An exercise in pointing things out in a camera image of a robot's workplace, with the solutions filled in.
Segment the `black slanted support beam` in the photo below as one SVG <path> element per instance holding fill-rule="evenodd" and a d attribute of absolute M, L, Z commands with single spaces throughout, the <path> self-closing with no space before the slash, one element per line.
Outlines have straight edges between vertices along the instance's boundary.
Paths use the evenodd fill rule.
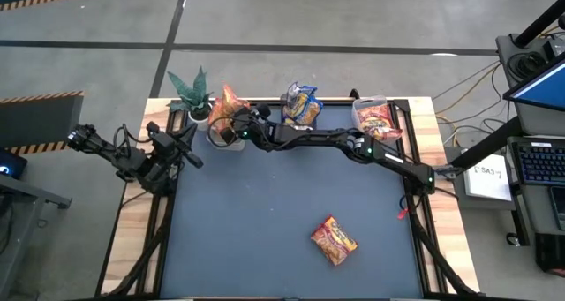
<path fill-rule="evenodd" d="M 518 117 L 513 117 L 507 123 L 490 133 L 475 146 L 462 152 L 454 160 L 448 162 L 455 168 L 467 170 L 483 161 L 486 157 L 493 154 L 507 145 L 510 137 L 522 137 L 524 131 Z"/>

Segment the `dark grey plastic bin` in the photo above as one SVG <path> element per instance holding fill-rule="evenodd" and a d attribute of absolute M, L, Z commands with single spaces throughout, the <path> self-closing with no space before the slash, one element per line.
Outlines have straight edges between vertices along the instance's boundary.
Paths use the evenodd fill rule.
<path fill-rule="evenodd" d="M 286 123 L 283 122 L 283 107 L 286 105 L 286 94 L 283 94 L 281 96 L 281 104 L 282 104 L 282 111 L 281 111 L 282 124 L 290 127 L 290 124 L 286 124 Z M 309 126 L 314 128 L 316 126 L 316 119 L 314 120 L 313 124 L 311 124 Z M 282 146 L 290 148 L 290 147 L 295 147 L 295 146 L 306 145 L 306 142 L 308 141 L 308 138 L 309 138 L 309 131 L 299 131 L 299 130 L 295 130 L 293 128 L 291 128 L 291 129 L 295 133 L 295 135 L 293 136 L 292 139 L 286 139 L 287 144 L 282 145 Z"/>

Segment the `grey metal desk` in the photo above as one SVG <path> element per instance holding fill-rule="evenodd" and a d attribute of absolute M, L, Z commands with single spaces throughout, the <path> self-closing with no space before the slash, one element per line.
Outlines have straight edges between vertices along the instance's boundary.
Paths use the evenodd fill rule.
<path fill-rule="evenodd" d="M 0 199 L 11 204 L 0 217 L 0 301 L 6 301 L 45 204 L 68 209 L 72 199 L 0 175 Z"/>

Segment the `white plastic bin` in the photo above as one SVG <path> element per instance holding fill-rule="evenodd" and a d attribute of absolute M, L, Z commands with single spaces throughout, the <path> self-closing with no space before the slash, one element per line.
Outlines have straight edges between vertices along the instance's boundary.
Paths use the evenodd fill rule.
<path fill-rule="evenodd" d="M 217 149 L 227 151 L 243 151 L 245 148 L 244 140 L 237 137 L 237 140 L 233 144 L 226 145 L 220 136 L 220 131 L 226 127 L 231 128 L 234 131 L 234 123 L 235 121 L 233 120 L 233 116 L 223 117 L 222 123 L 217 125 L 217 131 L 210 131 L 209 129 L 207 129 L 207 140 L 212 144 L 213 147 Z"/>

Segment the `blue table mat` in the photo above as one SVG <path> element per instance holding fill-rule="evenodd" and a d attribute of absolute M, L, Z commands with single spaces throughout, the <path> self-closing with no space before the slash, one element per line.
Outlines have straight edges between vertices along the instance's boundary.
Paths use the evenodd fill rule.
<path fill-rule="evenodd" d="M 192 147 L 204 165 L 179 177 L 162 297 L 421 296 L 395 172 L 332 147 Z M 311 240 L 330 214 L 358 242 L 339 266 Z"/>

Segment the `black backlit keyboard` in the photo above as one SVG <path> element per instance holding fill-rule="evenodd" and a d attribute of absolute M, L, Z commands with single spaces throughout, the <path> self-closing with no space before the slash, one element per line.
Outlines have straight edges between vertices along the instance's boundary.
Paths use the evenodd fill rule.
<path fill-rule="evenodd" d="M 565 139 L 512 138 L 508 145 L 521 184 L 565 186 Z"/>

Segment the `black device with blue light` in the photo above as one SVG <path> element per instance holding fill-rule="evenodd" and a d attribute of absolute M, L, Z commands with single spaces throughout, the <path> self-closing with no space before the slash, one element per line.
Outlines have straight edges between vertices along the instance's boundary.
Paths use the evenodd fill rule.
<path fill-rule="evenodd" d="M 27 166 L 27 159 L 0 149 L 0 174 L 21 179 Z"/>

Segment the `green plant in white pot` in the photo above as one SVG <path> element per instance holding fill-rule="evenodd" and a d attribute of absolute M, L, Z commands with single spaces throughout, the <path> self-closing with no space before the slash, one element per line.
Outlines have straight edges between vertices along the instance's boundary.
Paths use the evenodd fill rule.
<path fill-rule="evenodd" d="M 168 71 L 167 75 L 178 96 L 177 101 L 168 104 L 169 109 L 184 111 L 197 125 L 198 130 L 205 131 L 212 111 L 212 104 L 209 100 L 211 92 L 207 90 L 207 73 L 200 66 L 191 86 L 171 71 Z"/>

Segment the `computer monitor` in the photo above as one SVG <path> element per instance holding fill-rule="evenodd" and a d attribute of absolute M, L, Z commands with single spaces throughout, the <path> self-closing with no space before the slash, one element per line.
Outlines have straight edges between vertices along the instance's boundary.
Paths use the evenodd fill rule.
<path fill-rule="evenodd" d="M 565 52 L 511 87 L 503 99 L 565 112 Z"/>

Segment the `black thick pole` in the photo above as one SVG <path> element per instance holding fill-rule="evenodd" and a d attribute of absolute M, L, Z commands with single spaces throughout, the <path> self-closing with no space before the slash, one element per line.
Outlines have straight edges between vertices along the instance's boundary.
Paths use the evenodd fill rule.
<path fill-rule="evenodd" d="M 565 0 L 556 0 L 547 10 L 537 19 L 526 27 L 518 36 L 513 39 L 513 43 L 518 48 L 524 48 L 545 31 L 554 21 L 565 12 Z"/>

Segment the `white paper note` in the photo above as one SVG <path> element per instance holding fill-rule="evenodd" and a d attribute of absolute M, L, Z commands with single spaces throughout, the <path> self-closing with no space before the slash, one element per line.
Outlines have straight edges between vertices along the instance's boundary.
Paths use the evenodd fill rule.
<path fill-rule="evenodd" d="M 463 173 L 466 194 L 483 199 L 511 201 L 506 159 L 491 154 Z"/>

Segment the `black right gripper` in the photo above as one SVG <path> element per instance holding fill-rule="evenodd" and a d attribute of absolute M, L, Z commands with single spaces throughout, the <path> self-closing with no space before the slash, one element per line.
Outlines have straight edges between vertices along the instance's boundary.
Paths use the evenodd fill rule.
<path fill-rule="evenodd" d="M 267 127 L 249 114 L 249 108 L 239 108 L 233 115 L 234 118 L 237 118 L 237 134 L 231 128 L 226 127 L 220 131 L 221 138 L 226 145 L 233 144 L 239 137 L 251 141 L 259 149 L 271 150 L 272 144 L 266 134 Z"/>

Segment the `dark tablet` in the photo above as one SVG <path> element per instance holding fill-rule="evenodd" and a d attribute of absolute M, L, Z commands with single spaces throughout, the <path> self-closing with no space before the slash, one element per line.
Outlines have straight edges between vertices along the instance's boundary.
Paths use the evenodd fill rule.
<path fill-rule="evenodd" d="M 565 231 L 565 187 L 551 186 L 549 188 L 549 200 L 558 229 Z"/>

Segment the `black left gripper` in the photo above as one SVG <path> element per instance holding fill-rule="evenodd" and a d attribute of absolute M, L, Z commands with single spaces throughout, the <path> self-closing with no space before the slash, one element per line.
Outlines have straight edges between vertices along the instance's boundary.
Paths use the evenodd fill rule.
<path fill-rule="evenodd" d="M 195 133 L 198 131 L 196 124 L 188 124 L 175 132 L 157 132 L 154 134 L 154 158 L 157 162 L 173 162 L 183 156 L 192 166 L 200 169 L 204 163 L 192 151 L 184 151 L 180 143 L 190 146 Z"/>

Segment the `small black device box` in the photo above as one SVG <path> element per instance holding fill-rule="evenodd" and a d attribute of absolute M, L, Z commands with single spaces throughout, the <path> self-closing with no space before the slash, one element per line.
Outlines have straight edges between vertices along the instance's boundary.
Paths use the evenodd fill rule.
<path fill-rule="evenodd" d="M 542 49 L 546 56 L 546 60 L 551 62 L 565 52 L 565 40 L 561 38 L 546 39 L 543 43 Z"/>

